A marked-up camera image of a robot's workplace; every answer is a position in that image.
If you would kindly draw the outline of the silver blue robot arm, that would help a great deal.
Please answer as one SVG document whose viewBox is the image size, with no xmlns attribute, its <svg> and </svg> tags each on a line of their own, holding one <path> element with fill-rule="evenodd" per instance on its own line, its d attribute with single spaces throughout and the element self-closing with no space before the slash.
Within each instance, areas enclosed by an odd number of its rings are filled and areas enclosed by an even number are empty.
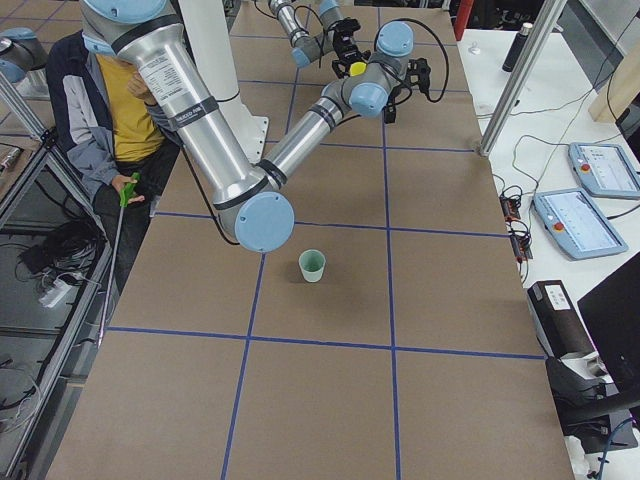
<svg viewBox="0 0 640 480">
<path fill-rule="evenodd" d="M 358 62 L 365 62 L 371 52 L 361 51 L 355 40 L 355 32 L 361 28 L 355 18 L 345 17 L 336 1 L 322 1 L 317 11 L 310 9 L 321 26 L 321 32 L 312 35 L 298 18 L 297 11 L 307 5 L 295 6 L 293 1 L 267 1 L 269 13 L 262 11 L 257 1 L 257 10 L 279 22 L 292 47 L 291 55 L 298 68 L 304 68 L 334 52 L 334 73 L 342 78 L 349 76 L 349 69 Z"/>
<path fill-rule="evenodd" d="M 182 40 L 184 27 L 166 1 L 84 1 L 83 27 L 134 64 L 213 186 L 224 230 L 244 248 L 270 252 L 290 237 L 294 210 L 280 193 L 289 176 L 349 111 L 378 116 L 406 75 L 414 46 L 402 21 L 385 24 L 360 74 L 328 84 L 293 129 L 257 163 L 250 162 Z"/>
</svg>

